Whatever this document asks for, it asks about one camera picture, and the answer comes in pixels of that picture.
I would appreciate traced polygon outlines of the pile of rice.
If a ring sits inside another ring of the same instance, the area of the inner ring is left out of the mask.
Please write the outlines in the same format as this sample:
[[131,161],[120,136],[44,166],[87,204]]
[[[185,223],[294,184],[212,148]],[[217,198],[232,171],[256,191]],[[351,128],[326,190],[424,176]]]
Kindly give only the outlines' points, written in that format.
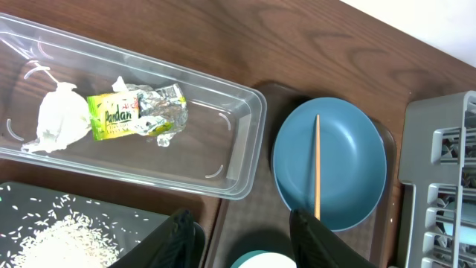
[[151,213],[16,183],[1,185],[2,267],[110,267],[152,230]]

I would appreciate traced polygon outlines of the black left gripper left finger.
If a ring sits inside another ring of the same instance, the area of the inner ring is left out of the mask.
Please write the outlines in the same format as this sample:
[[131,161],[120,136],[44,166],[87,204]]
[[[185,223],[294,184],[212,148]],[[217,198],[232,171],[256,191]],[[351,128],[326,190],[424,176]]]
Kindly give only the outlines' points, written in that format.
[[195,236],[193,215],[180,209],[110,268],[192,268]]

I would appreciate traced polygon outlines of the wooden chopstick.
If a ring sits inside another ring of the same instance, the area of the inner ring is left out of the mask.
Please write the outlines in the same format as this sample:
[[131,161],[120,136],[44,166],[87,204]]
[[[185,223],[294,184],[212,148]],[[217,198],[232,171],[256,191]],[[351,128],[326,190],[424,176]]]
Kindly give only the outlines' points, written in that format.
[[315,211],[314,215],[319,220],[321,218],[321,134],[320,115],[316,115],[315,122]]

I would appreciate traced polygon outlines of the black waste tray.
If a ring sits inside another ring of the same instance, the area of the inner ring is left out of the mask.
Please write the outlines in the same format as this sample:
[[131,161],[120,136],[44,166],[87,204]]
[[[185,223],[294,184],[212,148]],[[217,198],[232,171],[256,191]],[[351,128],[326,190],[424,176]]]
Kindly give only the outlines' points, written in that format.
[[168,216],[18,182],[1,184],[1,267],[198,267],[205,233]]

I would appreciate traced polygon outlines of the white tissue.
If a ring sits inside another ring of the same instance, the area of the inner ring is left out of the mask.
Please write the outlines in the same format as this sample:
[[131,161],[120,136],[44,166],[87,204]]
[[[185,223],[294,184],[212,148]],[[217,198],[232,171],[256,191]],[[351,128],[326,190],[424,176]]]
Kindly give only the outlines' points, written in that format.
[[89,105],[73,83],[60,82],[39,107],[36,139],[22,145],[27,153],[64,150],[91,130]]

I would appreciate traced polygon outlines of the light blue cup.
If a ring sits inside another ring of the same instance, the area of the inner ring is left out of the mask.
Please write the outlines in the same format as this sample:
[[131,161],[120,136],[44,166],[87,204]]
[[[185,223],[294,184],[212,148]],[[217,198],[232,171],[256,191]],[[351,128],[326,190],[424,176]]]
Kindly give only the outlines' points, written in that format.
[[[444,223],[444,232],[447,235],[453,235],[453,222],[452,217],[454,214],[450,211],[443,212],[444,217],[450,217],[449,223]],[[474,246],[475,240],[475,205],[464,202],[462,204],[462,214],[459,228],[460,238],[459,241],[466,245]]]

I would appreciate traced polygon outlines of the dark blue plate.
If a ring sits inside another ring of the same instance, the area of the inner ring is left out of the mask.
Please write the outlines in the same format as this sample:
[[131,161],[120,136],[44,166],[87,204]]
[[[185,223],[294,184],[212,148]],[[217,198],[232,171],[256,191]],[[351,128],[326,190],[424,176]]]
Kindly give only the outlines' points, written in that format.
[[315,210],[315,157],[321,157],[321,222],[340,232],[376,208],[387,179],[383,140],[370,118],[338,98],[308,100],[281,126],[272,170],[286,206]]

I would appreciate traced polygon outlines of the yellow green snack wrapper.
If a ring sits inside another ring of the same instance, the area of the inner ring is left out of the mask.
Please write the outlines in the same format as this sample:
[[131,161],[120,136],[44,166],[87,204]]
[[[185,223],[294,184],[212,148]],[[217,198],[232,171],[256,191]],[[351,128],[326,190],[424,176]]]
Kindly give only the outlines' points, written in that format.
[[187,101],[177,83],[155,89],[120,84],[113,93],[87,97],[87,103],[96,141],[137,134],[167,147],[188,119]]

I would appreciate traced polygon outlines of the brown serving tray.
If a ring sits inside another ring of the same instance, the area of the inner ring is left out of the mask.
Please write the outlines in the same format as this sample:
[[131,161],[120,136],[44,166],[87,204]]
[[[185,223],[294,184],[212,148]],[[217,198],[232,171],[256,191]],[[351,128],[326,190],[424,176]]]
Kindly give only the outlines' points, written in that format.
[[[271,81],[255,88],[265,96],[268,110],[254,184],[245,198],[222,201],[206,254],[206,267],[231,267],[239,257],[254,250],[292,256],[289,209],[280,198],[272,174],[272,148],[281,124],[311,95]],[[376,210],[364,222],[337,235],[376,266],[389,267],[398,235],[397,204],[392,200],[397,147],[388,128],[377,120],[373,123],[387,157],[385,191]]]

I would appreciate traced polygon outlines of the light blue bowl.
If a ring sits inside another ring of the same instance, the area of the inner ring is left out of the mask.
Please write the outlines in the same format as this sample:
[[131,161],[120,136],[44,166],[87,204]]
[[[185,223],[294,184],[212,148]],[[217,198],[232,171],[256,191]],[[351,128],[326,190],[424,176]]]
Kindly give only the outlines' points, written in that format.
[[255,250],[239,257],[231,268],[296,268],[296,263],[286,255]]

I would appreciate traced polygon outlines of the grey dishwasher rack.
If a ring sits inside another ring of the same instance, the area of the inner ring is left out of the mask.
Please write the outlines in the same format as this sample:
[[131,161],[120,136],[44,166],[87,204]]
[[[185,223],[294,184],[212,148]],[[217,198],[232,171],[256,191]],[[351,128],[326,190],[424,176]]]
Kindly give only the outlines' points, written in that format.
[[[462,204],[475,205],[475,92],[408,105],[398,179],[405,186],[397,267],[474,267],[459,241]],[[453,235],[444,232],[454,214]]]

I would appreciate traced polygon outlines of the clear plastic waste bin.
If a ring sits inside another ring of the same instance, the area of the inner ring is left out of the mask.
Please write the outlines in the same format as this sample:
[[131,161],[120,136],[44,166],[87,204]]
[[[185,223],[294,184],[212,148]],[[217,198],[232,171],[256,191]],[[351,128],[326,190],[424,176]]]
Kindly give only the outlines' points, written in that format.
[[239,200],[265,117],[254,89],[1,16],[4,159]]

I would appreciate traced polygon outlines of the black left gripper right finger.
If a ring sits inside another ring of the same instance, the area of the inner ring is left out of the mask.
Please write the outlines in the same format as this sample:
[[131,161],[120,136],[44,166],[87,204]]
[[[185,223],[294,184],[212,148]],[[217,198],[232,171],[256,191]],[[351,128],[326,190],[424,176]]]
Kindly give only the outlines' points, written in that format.
[[308,211],[293,209],[289,227],[297,268],[376,268]]

